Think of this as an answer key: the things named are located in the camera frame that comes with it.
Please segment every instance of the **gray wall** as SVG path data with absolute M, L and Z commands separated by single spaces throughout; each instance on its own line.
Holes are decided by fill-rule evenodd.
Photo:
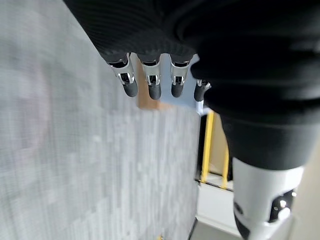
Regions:
M 187 239 L 199 116 L 135 101 L 61 0 L 1 1 L 1 240 Z

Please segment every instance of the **yellow pole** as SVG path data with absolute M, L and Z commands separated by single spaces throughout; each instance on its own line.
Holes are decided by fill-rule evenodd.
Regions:
M 202 159 L 202 173 L 201 182 L 205 183 L 209 172 L 209 161 L 211 152 L 211 140 L 215 123 L 215 114 L 210 112 L 206 116 L 205 135 L 204 135 L 204 147 L 203 147 L 203 159 Z
M 228 184 L 228 171 L 229 171 L 229 149 L 228 145 L 225 147 L 224 164 L 222 173 L 222 188 L 226 189 Z

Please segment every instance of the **silver metal bracket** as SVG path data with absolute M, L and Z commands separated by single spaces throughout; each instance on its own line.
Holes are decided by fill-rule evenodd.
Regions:
M 175 86 L 177 83 L 183 86 L 186 81 L 189 64 L 186 66 L 175 66 L 171 61 L 171 79 L 172 84 Z
M 144 65 L 142 63 L 143 72 L 145 74 L 146 82 L 149 86 L 159 85 L 161 78 L 160 61 L 153 66 Z
M 129 54 L 127 54 L 126 58 L 127 63 L 124 67 L 114 67 L 110 65 L 115 76 L 120 79 L 120 82 L 123 85 L 133 84 L 135 82 L 134 68 L 132 66 Z
M 206 84 L 205 82 L 202 81 L 202 79 L 198 79 L 198 80 L 196 81 L 196 84 L 197 84 L 199 87 L 204 86 L 205 89 L 211 88 L 210 82 L 208 82 L 208 83 Z

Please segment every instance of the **white panel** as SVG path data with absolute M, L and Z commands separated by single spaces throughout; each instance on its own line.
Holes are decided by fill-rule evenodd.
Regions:
M 191 240 L 243 240 L 239 236 L 227 233 L 204 222 L 198 222 L 192 233 Z
M 201 183 L 197 203 L 198 220 L 239 236 L 233 199 L 233 192 Z
M 213 174 L 213 173 L 208 173 L 208 176 L 206 177 L 206 182 L 210 183 L 210 184 L 214 184 L 214 185 L 218 185 L 218 186 L 222 186 L 224 179 L 222 176 Z M 234 189 L 234 181 L 228 181 L 226 184 L 226 187 L 228 189 L 233 190 Z

